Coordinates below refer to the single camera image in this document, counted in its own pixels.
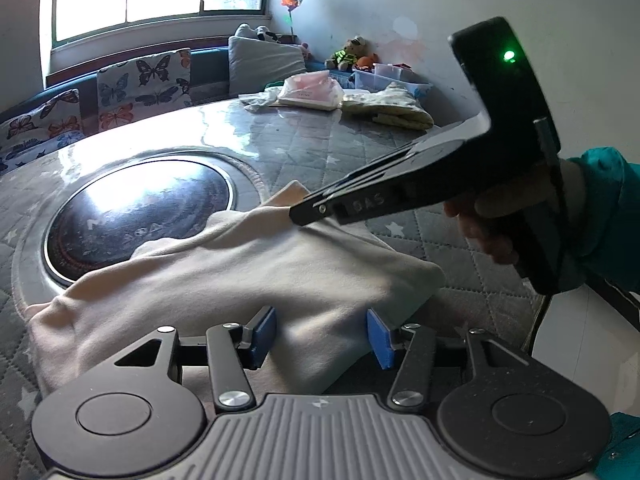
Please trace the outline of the right hand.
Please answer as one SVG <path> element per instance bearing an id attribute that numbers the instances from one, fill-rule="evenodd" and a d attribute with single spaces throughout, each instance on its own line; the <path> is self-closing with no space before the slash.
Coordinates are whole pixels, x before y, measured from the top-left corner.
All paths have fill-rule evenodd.
<path id="1" fill-rule="evenodd" d="M 567 208 L 567 220 L 573 221 L 582 212 L 586 200 L 585 178 L 577 162 L 561 159 L 560 170 L 562 202 Z M 522 236 L 524 233 L 523 229 L 514 226 L 515 215 L 540 204 L 559 202 L 561 196 L 549 178 L 536 177 L 477 200 L 450 200 L 444 203 L 444 213 L 449 218 L 457 218 L 461 233 L 469 240 L 475 240 L 493 262 L 506 266 L 518 262 L 513 234 Z"/>

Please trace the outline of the teal sleeve forearm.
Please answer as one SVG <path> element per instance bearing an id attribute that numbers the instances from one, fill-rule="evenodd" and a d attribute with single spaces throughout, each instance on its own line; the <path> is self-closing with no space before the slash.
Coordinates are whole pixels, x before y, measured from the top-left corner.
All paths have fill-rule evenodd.
<path id="1" fill-rule="evenodd" d="M 559 291 L 589 274 L 639 291 L 639 166 L 616 148 L 590 148 L 561 162 L 570 211 L 568 253 L 577 271 L 564 274 Z"/>

